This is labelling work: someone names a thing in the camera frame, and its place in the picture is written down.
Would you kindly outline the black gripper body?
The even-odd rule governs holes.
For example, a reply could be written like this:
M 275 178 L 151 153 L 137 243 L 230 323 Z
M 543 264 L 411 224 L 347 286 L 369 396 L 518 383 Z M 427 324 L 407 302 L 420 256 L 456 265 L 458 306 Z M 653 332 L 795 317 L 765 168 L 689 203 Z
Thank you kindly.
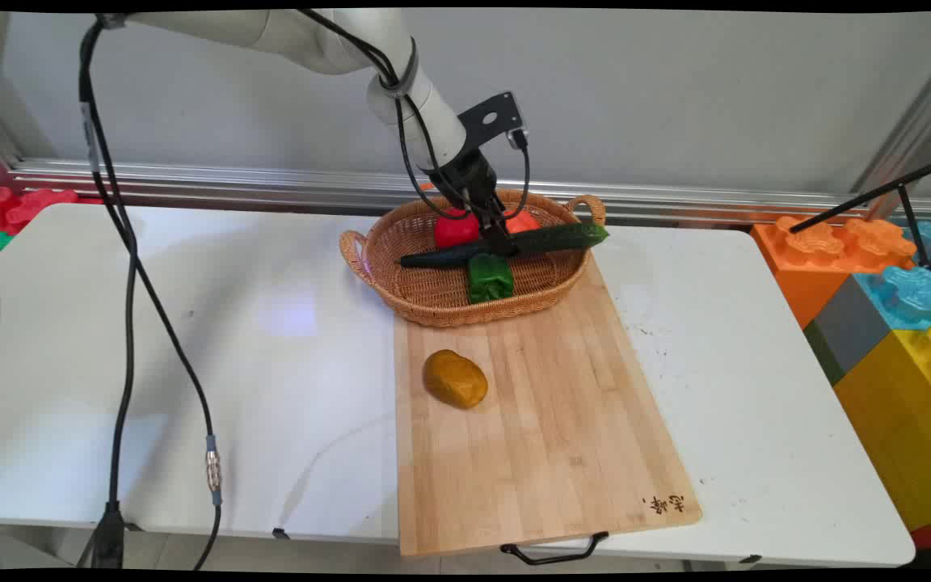
M 479 209 L 490 214 L 501 211 L 495 170 L 479 148 L 463 151 L 430 172 L 430 181 L 455 209 Z

